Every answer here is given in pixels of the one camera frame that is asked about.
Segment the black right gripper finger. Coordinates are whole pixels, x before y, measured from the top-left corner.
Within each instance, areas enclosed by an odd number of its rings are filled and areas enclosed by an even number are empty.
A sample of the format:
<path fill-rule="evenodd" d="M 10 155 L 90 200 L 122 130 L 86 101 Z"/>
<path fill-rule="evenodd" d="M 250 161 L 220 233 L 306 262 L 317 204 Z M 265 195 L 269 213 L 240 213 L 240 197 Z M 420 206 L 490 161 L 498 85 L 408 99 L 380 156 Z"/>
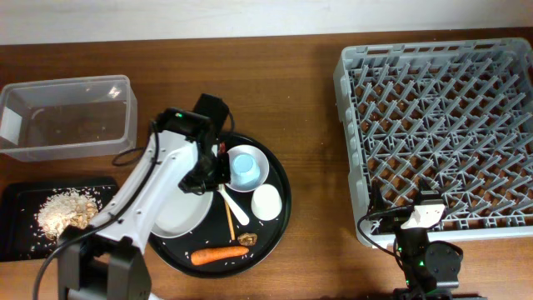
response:
<path fill-rule="evenodd" d="M 386 205 L 381 194 L 381 185 L 378 181 L 373 181 L 371 185 L 369 212 L 376 213 L 385 209 Z"/>
<path fill-rule="evenodd" d="M 418 204 L 440 204 L 441 194 L 438 190 L 433 189 L 425 179 L 418 182 L 419 192 L 417 194 Z"/>

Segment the red snack wrapper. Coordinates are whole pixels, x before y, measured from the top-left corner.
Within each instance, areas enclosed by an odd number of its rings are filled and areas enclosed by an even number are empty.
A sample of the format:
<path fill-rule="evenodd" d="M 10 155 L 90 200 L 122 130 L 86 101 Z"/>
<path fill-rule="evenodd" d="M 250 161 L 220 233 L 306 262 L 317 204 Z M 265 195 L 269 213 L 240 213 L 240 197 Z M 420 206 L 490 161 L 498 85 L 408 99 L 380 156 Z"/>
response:
<path fill-rule="evenodd" d="M 218 146 L 218 154 L 223 154 L 227 151 L 226 144 L 224 142 L 220 143 Z"/>

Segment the large white plate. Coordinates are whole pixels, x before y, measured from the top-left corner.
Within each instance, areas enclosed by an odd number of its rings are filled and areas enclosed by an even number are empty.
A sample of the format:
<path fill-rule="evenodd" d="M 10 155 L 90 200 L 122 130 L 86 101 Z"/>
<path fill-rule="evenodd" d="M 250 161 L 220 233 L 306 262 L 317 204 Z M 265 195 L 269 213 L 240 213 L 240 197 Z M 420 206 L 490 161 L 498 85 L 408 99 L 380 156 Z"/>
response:
<path fill-rule="evenodd" d="M 184 193 L 176 188 L 164 202 L 152 227 L 160 238 L 178 238 L 196 228 L 209 212 L 213 193 Z"/>

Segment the white ceramic cup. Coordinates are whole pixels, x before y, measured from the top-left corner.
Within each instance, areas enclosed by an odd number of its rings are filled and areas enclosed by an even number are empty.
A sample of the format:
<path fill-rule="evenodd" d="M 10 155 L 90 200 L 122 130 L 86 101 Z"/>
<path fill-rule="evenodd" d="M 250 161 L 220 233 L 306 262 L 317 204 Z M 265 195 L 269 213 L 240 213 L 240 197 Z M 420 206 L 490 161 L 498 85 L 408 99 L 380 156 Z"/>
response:
<path fill-rule="evenodd" d="M 282 210 L 281 196 L 271 184 L 262 184 L 252 194 L 252 213 L 262 221 L 275 219 Z"/>

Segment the brown walnut piece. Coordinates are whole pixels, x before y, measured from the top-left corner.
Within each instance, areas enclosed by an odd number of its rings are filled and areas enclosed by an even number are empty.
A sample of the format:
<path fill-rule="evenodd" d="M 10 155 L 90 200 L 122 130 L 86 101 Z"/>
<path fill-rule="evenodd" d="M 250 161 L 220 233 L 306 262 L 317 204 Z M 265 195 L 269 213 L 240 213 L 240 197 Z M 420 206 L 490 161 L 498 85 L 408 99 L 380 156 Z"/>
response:
<path fill-rule="evenodd" d="M 253 247 L 257 243 L 258 236 L 255 233 L 243 233 L 237 237 L 237 241 L 244 247 Z"/>

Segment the orange carrot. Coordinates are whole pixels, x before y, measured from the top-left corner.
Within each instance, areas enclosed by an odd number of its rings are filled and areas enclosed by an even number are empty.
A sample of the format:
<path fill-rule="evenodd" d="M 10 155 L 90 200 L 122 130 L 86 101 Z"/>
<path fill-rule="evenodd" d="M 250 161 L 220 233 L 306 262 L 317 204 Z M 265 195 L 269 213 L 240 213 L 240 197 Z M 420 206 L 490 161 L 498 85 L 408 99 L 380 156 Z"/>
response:
<path fill-rule="evenodd" d="M 191 255 L 191 262 L 194 266 L 201 266 L 215 261 L 244 256 L 249 249 L 244 246 L 212 247 L 195 251 Z"/>

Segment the rice and food scraps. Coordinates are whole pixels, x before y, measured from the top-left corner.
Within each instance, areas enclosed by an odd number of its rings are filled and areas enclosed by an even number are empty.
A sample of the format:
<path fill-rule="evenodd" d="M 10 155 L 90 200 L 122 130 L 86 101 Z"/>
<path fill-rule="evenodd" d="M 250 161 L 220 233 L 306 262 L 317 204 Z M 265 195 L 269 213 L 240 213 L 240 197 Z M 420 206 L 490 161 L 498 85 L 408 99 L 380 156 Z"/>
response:
<path fill-rule="evenodd" d="M 98 215 L 99 201 L 90 194 L 67 190 L 47 198 L 37 224 L 49 240 L 57 240 L 68 226 L 84 229 Z"/>

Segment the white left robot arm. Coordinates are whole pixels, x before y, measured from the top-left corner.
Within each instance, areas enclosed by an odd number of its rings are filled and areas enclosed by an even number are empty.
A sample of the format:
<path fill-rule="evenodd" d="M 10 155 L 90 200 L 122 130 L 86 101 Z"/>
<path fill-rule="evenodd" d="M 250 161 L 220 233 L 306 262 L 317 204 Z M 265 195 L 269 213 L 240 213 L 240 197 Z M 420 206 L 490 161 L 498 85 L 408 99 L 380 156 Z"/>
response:
<path fill-rule="evenodd" d="M 191 111 L 170 107 L 151 124 L 144 153 L 117 194 L 88 227 L 67 229 L 58 245 L 61 299 L 148 299 L 143 254 L 163 203 L 229 183 L 229 158 L 215 149 L 230 113 L 202 94 Z"/>

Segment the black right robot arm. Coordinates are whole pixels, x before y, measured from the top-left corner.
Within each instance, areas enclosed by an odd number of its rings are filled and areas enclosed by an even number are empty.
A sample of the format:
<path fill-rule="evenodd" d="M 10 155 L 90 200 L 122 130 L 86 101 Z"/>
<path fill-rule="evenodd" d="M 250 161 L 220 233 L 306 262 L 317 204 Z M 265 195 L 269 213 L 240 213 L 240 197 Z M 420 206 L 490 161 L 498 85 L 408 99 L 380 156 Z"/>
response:
<path fill-rule="evenodd" d="M 405 288 L 393 291 L 394 299 L 452 299 L 451 291 L 459 286 L 463 251 L 454 244 L 429 239 L 428 231 L 445 214 L 441 193 L 421 179 L 411 204 L 386 208 L 380 186 L 371 186 L 371 220 L 380 229 L 392 232 L 392 255 L 406 280 Z"/>

